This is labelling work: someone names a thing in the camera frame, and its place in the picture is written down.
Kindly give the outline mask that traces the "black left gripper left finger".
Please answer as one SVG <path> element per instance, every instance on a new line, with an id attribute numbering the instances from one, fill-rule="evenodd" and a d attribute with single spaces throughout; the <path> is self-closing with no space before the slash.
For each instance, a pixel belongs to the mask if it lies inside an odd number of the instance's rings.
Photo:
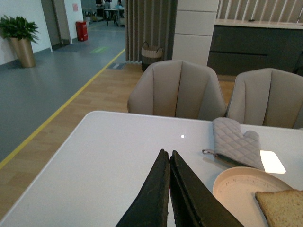
<path id="1" fill-rule="evenodd" d="M 117 223 L 118 227 L 166 227 L 170 165 L 161 149 L 137 197 Z"/>

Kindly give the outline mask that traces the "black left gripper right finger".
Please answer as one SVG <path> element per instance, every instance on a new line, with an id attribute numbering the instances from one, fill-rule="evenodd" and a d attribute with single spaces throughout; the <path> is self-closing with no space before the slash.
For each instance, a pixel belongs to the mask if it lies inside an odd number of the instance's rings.
<path id="1" fill-rule="evenodd" d="M 207 189 L 177 151 L 170 157 L 170 196 L 177 227 L 243 226 Z"/>

